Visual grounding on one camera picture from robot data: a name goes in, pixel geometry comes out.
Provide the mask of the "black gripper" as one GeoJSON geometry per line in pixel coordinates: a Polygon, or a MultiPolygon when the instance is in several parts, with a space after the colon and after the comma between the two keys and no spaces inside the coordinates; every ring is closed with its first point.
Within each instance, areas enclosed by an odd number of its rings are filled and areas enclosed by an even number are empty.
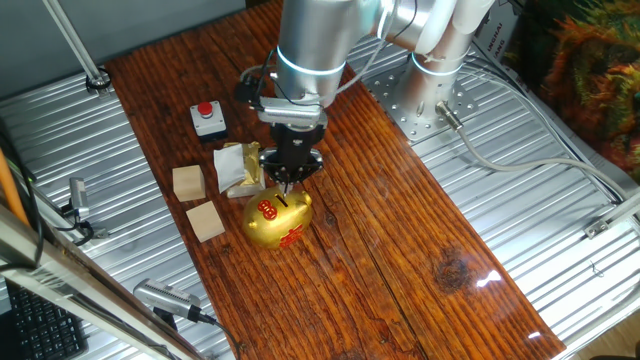
{"type": "Polygon", "coordinates": [[[271,128],[276,148],[265,148],[259,153],[259,164],[282,193],[292,190],[323,168],[322,154],[312,147],[323,137],[321,125],[308,131],[291,129],[284,124],[271,128]]]}

